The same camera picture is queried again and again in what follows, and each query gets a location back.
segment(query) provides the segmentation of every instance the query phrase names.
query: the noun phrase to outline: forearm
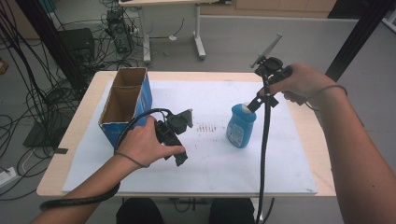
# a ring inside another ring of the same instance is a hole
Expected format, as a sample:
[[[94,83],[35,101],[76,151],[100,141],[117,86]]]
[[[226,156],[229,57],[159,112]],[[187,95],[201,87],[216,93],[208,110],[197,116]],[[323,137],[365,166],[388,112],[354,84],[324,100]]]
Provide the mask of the forearm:
[[[138,167],[120,156],[110,158],[98,171],[74,190],[65,199],[86,198],[104,194]],[[49,209],[33,223],[85,223],[99,203]]]
[[[323,92],[318,107],[345,222],[394,222],[395,175],[364,130],[345,93],[336,88]]]

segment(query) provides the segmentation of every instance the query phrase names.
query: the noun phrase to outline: blue box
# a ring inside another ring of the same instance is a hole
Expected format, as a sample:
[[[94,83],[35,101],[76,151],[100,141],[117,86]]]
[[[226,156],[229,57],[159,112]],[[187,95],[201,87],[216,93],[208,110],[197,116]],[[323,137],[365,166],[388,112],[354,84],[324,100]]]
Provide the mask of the blue box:
[[[147,69],[121,68],[107,96],[105,108],[99,119],[99,126],[114,147],[128,122],[151,109],[152,96]],[[146,118],[136,125],[146,124]]]

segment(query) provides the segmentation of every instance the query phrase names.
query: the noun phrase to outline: bottle label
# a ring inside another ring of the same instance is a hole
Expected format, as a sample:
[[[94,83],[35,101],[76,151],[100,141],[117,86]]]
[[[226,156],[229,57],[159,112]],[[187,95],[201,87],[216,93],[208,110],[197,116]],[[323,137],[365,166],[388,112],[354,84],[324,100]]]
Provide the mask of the bottle label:
[[[230,123],[227,127],[227,137],[231,143],[240,147],[244,140],[244,129],[234,123]]]

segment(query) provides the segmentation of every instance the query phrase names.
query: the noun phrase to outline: blue spray bottle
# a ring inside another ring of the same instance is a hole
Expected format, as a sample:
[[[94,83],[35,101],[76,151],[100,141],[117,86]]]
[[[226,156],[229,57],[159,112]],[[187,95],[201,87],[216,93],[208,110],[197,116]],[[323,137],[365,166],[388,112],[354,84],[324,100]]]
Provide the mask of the blue spray bottle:
[[[242,148],[248,144],[256,113],[252,113],[246,104],[234,105],[231,109],[233,116],[227,126],[228,140],[236,147]]]

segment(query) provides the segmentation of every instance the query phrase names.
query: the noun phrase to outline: gray floor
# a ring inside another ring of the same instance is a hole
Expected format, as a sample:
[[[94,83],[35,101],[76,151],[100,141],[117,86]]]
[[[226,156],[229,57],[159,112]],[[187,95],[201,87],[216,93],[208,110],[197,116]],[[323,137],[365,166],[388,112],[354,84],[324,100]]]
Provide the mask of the gray floor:
[[[77,5],[78,2],[89,6],[92,13]],[[97,1],[61,1],[57,12],[61,21],[77,21],[97,19],[106,9]],[[249,17],[209,17],[201,20],[202,39],[206,58],[202,61],[196,55],[192,38],[181,37],[177,41],[167,39],[151,39],[152,62],[148,66],[152,71],[208,71],[208,72],[251,72],[251,64],[265,47],[271,43],[276,33],[283,38],[274,48],[271,56],[281,59],[284,64],[293,62],[310,63],[321,71],[326,71],[335,54],[341,48],[356,21],[341,20],[302,20],[302,19],[271,19]],[[191,21],[186,20],[182,31],[187,30]],[[153,32],[171,35],[180,26],[178,22],[172,29],[162,30],[157,23]],[[374,139],[378,148],[396,171],[396,104],[390,100],[396,90],[396,35],[384,24],[380,24],[368,40],[361,52],[348,67],[340,79],[349,92],[349,98],[361,117],[367,131]],[[1,50],[1,57],[12,62],[8,53]],[[38,64],[32,64],[39,70]],[[45,77],[37,72],[39,84],[46,88]],[[21,77],[11,64],[7,73],[0,76],[0,114],[18,118],[26,110],[26,88]],[[1,159],[1,166],[16,165],[26,148],[21,144],[33,125],[32,119],[23,119],[14,133],[9,150]],[[33,160],[25,166],[34,164]],[[0,200],[22,195],[35,188],[41,175],[21,183]],[[0,222],[26,223],[38,213],[38,206],[47,198],[35,193],[19,200],[0,202]],[[208,205],[197,205],[196,211],[191,209],[179,213],[174,205],[165,199],[158,200],[158,205],[166,223],[206,223]],[[267,209],[269,200],[264,203]],[[89,223],[115,223],[114,215],[120,206],[120,199],[114,198],[102,203],[92,215]],[[272,215],[268,223],[342,223],[340,212],[334,198],[276,198]]]

